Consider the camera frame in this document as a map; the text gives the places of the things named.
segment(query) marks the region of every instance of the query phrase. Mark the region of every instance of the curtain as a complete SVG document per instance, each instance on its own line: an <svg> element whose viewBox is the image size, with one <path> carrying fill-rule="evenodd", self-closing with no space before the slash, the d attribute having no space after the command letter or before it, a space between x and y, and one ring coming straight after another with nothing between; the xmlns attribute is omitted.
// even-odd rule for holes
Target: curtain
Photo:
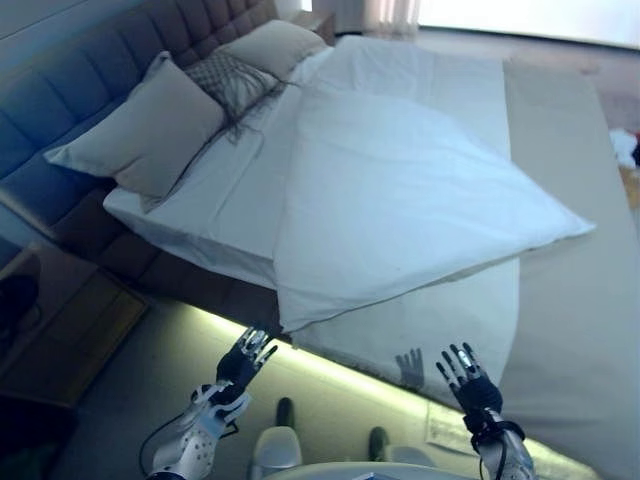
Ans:
<svg viewBox="0 0 640 480"><path fill-rule="evenodd" d="M421 0L364 0L365 30L380 36L411 37L418 32Z"/></svg>

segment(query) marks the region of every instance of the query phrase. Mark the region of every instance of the robot finger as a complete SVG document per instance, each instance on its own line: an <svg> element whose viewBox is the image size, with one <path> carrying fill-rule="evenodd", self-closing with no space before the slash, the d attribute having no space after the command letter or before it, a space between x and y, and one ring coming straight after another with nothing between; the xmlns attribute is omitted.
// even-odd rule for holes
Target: robot finger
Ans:
<svg viewBox="0 0 640 480"><path fill-rule="evenodd" d="M480 362L476 358L476 354L472 350L471 346L467 342L463 342L462 343L462 348L464 348L465 352L467 352L467 357L469 357L469 360L471 360L471 364L475 367L475 369L478 371L478 373L481 376L485 376L486 377L487 374L485 373L484 369L482 368L482 365L480 364Z"/></svg>
<svg viewBox="0 0 640 480"><path fill-rule="evenodd" d="M445 368L442 366L440 362L436 362L436 367L438 367L438 370L440 370L440 373L444 377L444 381L447 382L447 385L449 385L449 388L451 389L453 394L457 395L458 390L460 390L460 387L458 387L458 385L456 385L456 383L453 380L451 380L451 378L447 374L447 371L445 370Z"/></svg>
<svg viewBox="0 0 640 480"><path fill-rule="evenodd" d="M238 340L236 340L236 343L234 346L238 346L240 348L244 348L244 346L247 344L247 340L249 339L249 337L253 334L253 332L255 332L256 329L253 327L249 327L247 328L242 335L240 335L240 338L238 338Z"/></svg>
<svg viewBox="0 0 640 480"><path fill-rule="evenodd" d="M458 362L460 362L460 365L462 366L462 370L465 372L469 380L473 380L474 378L480 377L480 373L476 369L476 366L471 362L466 352L464 352L463 350L460 350L454 344L449 345L449 348L458 359Z"/></svg>
<svg viewBox="0 0 640 480"><path fill-rule="evenodd" d="M254 359L264 349L264 346L269 340L271 340L271 338L264 330L254 330L246 339L244 347L242 348L242 353L249 356L251 359Z"/></svg>
<svg viewBox="0 0 640 480"><path fill-rule="evenodd" d="M458 371L458 367L456 367L455 363L453 363L453 360L451 360L451 357L449 356L449 354L443 351L442 357L447 362L447 365L449 365L449 368L451 369L451 371L453 372L453 375L458 380L458 383L460 385L464 385L465 383L467 383L467 379L460 374L460 372Z"/></svg>
<svg viewBox="0 0 640 480"><path fill-rule="evenodd" d="M278 350L278 346L274 345L273 347L271 347L269 349L269 351L267 353L263 354L260 358L258 358L258 360L256 360L256 362L254 364L256 372L258 370L260 370L264 366L265 363L267 363L267 360L269 360L271 355L276 353L276 350Z"/></svg>

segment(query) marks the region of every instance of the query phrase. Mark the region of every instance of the pillow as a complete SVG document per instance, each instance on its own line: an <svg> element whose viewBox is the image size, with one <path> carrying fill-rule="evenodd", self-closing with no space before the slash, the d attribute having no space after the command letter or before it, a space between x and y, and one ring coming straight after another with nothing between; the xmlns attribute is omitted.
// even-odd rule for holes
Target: pillow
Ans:
<svg viewBox="0 0 640 480"><path fill-rule="evenodd" d="M284 332L594 227L417 103L311 85L296 126L274 250Z"/></svg>
<svg viewBox="0 0 640 480"><path fill-rule="evenodd" d="M282 20L271 20L220 48L284 80L298 62L326 46L324 40L310 30Z"/></svg>
<svg viewBox="0 0 640 480"><path fill-rule="evenodd" d="M273 75L261 72L220 50L186 68L184 72L220 104L231 124L237 123L249 108L282 83Z"/></svg>
<svg viewBox="0 0 640 480"><path fill-rule="evenodd" d="M220 105L163 52L129 98L108 117L45 158L163 198L224 120Z"/></svg>

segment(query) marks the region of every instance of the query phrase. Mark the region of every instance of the upholstered headboard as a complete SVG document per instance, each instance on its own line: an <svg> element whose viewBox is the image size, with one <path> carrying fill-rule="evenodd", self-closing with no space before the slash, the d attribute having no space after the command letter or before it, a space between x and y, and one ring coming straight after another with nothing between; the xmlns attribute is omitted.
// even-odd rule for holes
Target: upholstered headboard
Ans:
<svg viewBox="0 0 640 480"><path fill-rule="evenodd" d="M161 50L180 66L276 18L273 0L148 0L31 60L0 84L0 203L91 258L126 231L102 208L111 181L42 154L121 104Z"/></svg>

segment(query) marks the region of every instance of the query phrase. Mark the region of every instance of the robotic arm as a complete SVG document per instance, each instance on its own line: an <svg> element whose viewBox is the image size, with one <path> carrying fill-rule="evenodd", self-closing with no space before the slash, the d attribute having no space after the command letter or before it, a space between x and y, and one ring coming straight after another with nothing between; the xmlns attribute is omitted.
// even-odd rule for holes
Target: robotic arm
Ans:
<svg viewBox="0 0 640 480"><path fill-rule="evenodd" d="M242 334L218 363L216 383L202 385L191 395L191 404L177 420L175 431L156 450L147 480L202 480L211 473L218 441L238 431L235 420L249 406L247 385L277 349L274 346L263 353L270 340L266 332L253 328ZM463 344L463 350L455 345L450 349L455 360L447 352L442 356L451 375L442 363L436 366L465 413L471 444L492 480L535 480L533 461L522 443L524 433L517 424L500 416L500 391L468 344ZM407 362L422 367L421 355L412 355ZM235 431L225 433L229 427ZM296 470L299 478L305 478L303 470Z"/></svg>
<svg viewBox="0 0 640 480"><path fill-rule="evenodd" d="M225 434L229 426L237 431L235 419L249 406L247 385L278 348L263 353L270 340L253 328L242 334L218 363L215 385L201 385L191 395L176 431L156 450L148 480L200 480L211 473L218 440L235 433Z"/></svg>
<svg viewBox="0 0 640 480"><path fill-rule="evenodd" d="M493 480L535 480L533 460L522 443L524 432L518 424L500 416L500 391L475 359L471 347L463 343L462 348L450 345L462 371L447 352L442 352L455 380L440 362L436 366L465 413L464 423L472 434L471 445Z"/></svg>

